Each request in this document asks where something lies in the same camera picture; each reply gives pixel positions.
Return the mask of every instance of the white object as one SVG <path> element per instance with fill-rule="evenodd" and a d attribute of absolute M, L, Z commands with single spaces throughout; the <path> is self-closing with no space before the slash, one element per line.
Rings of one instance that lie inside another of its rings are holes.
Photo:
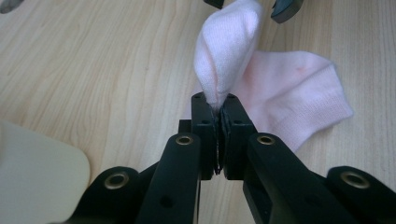
<path fill-rule="evenodd" d="M 61 222 L 87 188 L 84 153 L 0 120 L 0 223 Z"/>

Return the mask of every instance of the table surface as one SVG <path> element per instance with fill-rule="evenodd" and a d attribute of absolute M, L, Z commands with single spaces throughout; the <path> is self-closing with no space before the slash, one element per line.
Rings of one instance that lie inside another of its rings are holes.
<path fill-rule="evenodd" d="M 320 175 L 350 165 L 396 190 L 396 1 L 305 0 L 280 25 L 273 3 L 262 2 L 259 49 L 329 58 L 355 112 L 297 156 Z M 215 11 L 202 0 L 23 2 L 0 15 L 0 119 L 82 149 L 92 179 L 144 170 L 177 132 L 195 40 Z M 241 187 L 222 175 L 203 182 L 200 223 L 253 223 Z"/>

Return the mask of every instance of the wood grain surface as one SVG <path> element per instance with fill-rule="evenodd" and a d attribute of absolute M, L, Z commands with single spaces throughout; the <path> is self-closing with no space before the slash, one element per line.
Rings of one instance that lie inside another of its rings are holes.
<path fill-rule="evenodd" d="M 350 165 L 396 190 L 396 1 L 305 0 L 280 25 L 273 3 L 262 1 L 259 49 L 329 58 L 355 112 L 298 157 L 320 175 Z M 177 132 L 195 40 L 215 11 L 202 0 L 24 1 L 0 15 L 0 119 L 82 149 L 92 179 L 144 170 Z M 203 182 L 199 222 L 254 223 L 242 184 Z"/>

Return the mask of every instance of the black plastic part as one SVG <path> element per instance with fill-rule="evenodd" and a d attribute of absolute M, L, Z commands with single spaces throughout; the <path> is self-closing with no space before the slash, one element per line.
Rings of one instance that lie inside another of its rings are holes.
<path fill-rule="evenodd" d="M 181 119 L 178 121 L 178 133 L 190 133 L 191 132 L 191 120 Z"/>
<path fill-rule="evenodd" d="M 142 195 L 146 195 L 147 190 L 149 189 L 149 185 L 151 183 L 151 179 L 157 170 L 158 162 L 152 164 L 146 170 L 140 172 L 139 174 L 139 184 L 140 184 L 140 192 Z"/>
<path fill-rule="evenodd" d="M 96 177 L 65 223 L 133 223 L 141 203 L 138 172 L 127 167 L 114 167 Z"/>
<path fill-rule="evenodd" d="M 301 8 L 304 0 L 276 0 L 271 18 L 283 23 L 293 17 Z"/>
<path fill-rule="evenodd" d="M 361 170 L 332 168 L 326 185 L 361 223 L 396 223 L 396 193 Z"/>
<path fill-rule="evenodd" d="M 224 5 L 224 0 L 204 0 L 204 2 L 218 9 L 222 9 L 222 6 Z"/>
<path fill-rule="evenodd" d="M 272 223 L 357 223 L 278 137 L 251 135 L 247 155 L 273 203 Z"/>
<path fill-rule="evenodd" d="M 229 180 L 243 180 L 248 164 L 248 138 L 257 132 L 256 128 L 239 99 L 232 94 L 220 110 L 220 122 L 225 151 L 219 154 L 224 155 L 224 174 Z"/>
<path fill-rule="evenodd" d="M 206 102 L 203 92 L 191 97 L 191 132 L 201 138 L 201 178 L 210 180 L 215 171 L 219 173 L 219 128 L 212 107 Z"/>
<path fill-rule="evenodd" d="M 198 219 L 200 138 L 169 138 L 135 223 L 195 223 Z"/>
<path fill-rule="evenodd" d="M 243 191 L 254 221 L 257 224 L 269 223 L 273 204 L 250 163 L 245 172 Z"/>

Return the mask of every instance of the light pink sock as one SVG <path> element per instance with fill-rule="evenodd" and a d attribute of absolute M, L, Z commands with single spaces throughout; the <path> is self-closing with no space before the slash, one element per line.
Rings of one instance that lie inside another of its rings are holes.
<path fill-rule="evenodd" d="M 295 151 L 352 110 L 330 61 L 303 51 L 254 51 L 261 11 L 254 0 L 239 0 L 208 18 L 197 40 L 201 85 L 194 93 L 203 90 L 215 111 L 235 94 L 259 132 L 279 136 Z M 191 117 L 190 106 L 186 114 Z"/>
<path fill-rule="evenodd" d="M 255 51 L 232 93 L 258 132 L 295 151 L 313 133 L 352 116 L 334 65 L 304 52 Z"/>
<path fill-rule="evenodd" d="M 257 45 L 262 7 L 237 0 L 212 14 L 198 35 L 194 68 L 215 112 L 243 75 Z"/>

